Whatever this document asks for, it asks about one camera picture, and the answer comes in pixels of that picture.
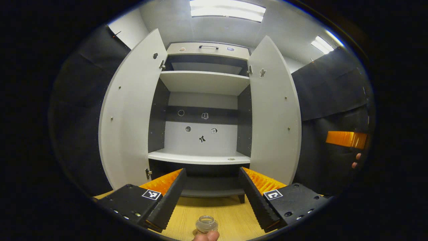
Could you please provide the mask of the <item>grey cabinet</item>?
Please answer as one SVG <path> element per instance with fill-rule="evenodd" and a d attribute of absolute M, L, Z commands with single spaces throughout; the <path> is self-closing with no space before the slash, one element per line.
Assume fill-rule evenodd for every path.
<path fill-rule="evenodd" d="M 237 172 L 250 166 L 252 151 L 247 61 L 167 54 L 150 114 L 149 180 L 186 168 L 182 196 L 245 202 Z"/>

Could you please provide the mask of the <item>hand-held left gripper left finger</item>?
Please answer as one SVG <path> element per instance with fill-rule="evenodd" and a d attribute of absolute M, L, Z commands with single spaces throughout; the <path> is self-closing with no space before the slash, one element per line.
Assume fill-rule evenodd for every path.
<path fill-rule="evenodd" d="M 116 218 L 156 232 L 167 228 L 187 180 L 181 168 L 137 186 L 126 184 L 95 198 L 95 203 Z"/>

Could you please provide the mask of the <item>black backdrop cloth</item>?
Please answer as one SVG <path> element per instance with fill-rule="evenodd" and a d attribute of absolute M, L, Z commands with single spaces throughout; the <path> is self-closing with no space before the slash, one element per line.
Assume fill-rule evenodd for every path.
<path fill-rule="evenodd" d="M 49 107 L 49 135 L 60 165 L 90 196 L 112 191 L 102 167 L 98 125 L 110 81 L 131 51 L 105 25 L 63 63 Z M 298 94 L 302 139 L 298 182 L 323 195 L 340 193 L 353 179 L 356 149 L 326 143 L 329 131 L 369 133 L 372 92 L 359 61 L 347 50 L 331 53 L 291 72 Z"/>

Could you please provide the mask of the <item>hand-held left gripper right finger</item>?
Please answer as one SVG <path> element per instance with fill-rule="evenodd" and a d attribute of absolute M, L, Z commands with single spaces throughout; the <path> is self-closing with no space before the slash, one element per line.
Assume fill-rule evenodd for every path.
<path fill-rule="evenodd" d="M 301 183 L 285 185 L 249 168 L 239 169 L 239 182 L 259 226 L 265 232 L 301 222 L 330 201 Z"/>

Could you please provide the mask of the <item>ceiling light panel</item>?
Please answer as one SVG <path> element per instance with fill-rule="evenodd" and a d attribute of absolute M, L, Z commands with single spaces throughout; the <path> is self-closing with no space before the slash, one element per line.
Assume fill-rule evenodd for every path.
<path fill-rule="evenodd" d="M 334 51 L 334 48 L 320 36 L 316 36 L 311 45 L 317 48 L 324 55 Z"/>
<path fill-rule="evenodd" d="M 190 0 L 191 16 L 221 16 L 262 22 L 266 8 L 238 0 Z"/>

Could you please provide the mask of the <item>clear plastic water bottle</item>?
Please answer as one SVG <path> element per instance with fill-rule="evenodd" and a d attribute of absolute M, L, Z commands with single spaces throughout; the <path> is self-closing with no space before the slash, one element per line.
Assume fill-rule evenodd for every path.
<path fill-rule="evenodd" d="M 196 223 L 196 230 L 199 234 L 207 234 L 210 231 L 218 230 L 218 222 L 210 215 L 200 216 Z"/>

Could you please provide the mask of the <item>grey cabinet drawer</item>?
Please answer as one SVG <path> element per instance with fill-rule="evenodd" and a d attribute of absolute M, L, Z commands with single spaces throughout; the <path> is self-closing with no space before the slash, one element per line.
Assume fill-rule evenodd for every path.
<path fill-rule="evenodd" d="M 206 55 L 218 56 L 247 61 L 250 57 L 248 48 L 224 43 L 211 42 L 180 42 L 171 43 L 166 49 L 172 55 Z"/>

